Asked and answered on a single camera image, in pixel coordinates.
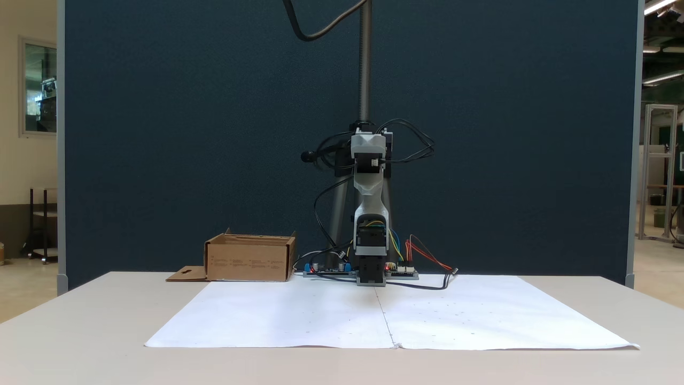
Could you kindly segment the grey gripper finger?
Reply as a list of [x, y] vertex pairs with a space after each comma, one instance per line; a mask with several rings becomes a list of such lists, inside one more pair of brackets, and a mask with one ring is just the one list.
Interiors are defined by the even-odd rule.
[[361, 153], [386, 156], [386, 138], [382, 134], [357, 133], [351, 137], [351, 155]]

